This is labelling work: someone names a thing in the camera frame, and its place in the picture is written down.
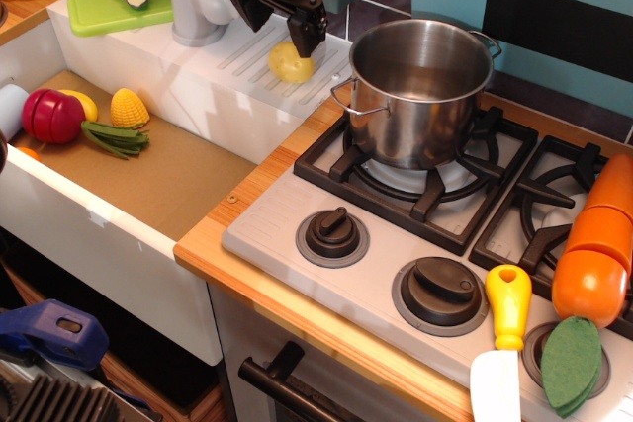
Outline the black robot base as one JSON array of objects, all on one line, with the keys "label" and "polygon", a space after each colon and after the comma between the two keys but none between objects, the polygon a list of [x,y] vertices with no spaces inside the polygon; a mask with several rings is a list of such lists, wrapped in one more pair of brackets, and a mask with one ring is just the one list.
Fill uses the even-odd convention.
[{"label": "black robot base", "polygon": [[3,421],[147,421],[149,418],[110,390],[67,375],[3,361]]}]

